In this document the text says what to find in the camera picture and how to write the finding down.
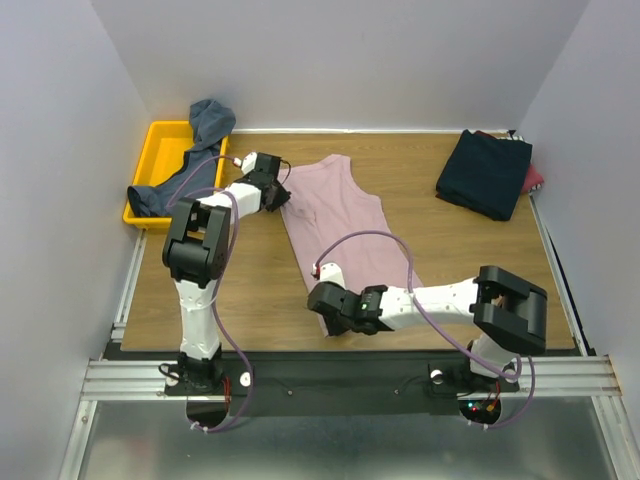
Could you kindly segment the pink tank top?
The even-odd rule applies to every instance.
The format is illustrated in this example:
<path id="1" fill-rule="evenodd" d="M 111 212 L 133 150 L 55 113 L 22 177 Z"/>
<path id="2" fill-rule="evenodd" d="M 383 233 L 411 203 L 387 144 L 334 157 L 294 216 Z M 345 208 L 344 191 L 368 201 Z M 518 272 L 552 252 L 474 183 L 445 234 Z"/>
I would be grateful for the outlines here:
<path id="1" fill-rule="evenodd" d="M 381 199 L 358 186 L 348 156 L 332 154 L 314 164 L 283 168 L 278 178 L 291 192 L 280 212 L 308 290 L 316 284 L 314 262 L 335 241 L 356 231 L 390 231 Z M 341 268 L 346 288 L 354 292 L 370 285 L 407 285 L 406 256 L 384 236 L 351 238 L 324 261 Z"/>

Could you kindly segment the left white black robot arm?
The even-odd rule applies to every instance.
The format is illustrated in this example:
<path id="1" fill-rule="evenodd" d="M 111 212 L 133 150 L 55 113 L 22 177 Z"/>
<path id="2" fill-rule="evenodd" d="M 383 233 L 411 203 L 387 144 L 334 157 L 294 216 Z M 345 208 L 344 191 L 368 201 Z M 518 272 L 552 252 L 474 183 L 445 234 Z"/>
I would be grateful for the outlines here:
<path id="1" fill-rule="evenodd" d="M 182 340 L 176 362 L 159 367 L 167 395 L 213 395 L 228 384 L 214 306 L 239 220 L 273 212 L 291 196 L 279 179 L 286 160 L 252 152 L 233 164 L 242 172 L 239 179 L 183 197 L 172 209 L 162 261 L 178 293 Z"/>

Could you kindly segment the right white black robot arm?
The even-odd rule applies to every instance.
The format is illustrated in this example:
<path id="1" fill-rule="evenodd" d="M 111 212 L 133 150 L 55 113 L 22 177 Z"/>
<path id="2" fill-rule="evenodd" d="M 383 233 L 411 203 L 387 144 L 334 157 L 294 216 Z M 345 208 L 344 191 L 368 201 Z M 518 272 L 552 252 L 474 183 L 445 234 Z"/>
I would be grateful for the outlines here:
<path id="1" fill-rule="evenodd" d="M 546 351 L 546 290 L 497 266 L 483 266 L 476 277 L 448 285 L 376 285 L 359 293 L 345 288 L 337 264 L 317 272 L 307 308 L 323 318 L 331 335 L 376 335 L 426 324 L 440 334 L 444 324 L 479 328 L 482 334 L 465 348 L 469 360 L 460 366 L 461 381 L 472 390 L 498 377 L 515 381 L 518 370 L 509 371 L 508 364 Z"/>

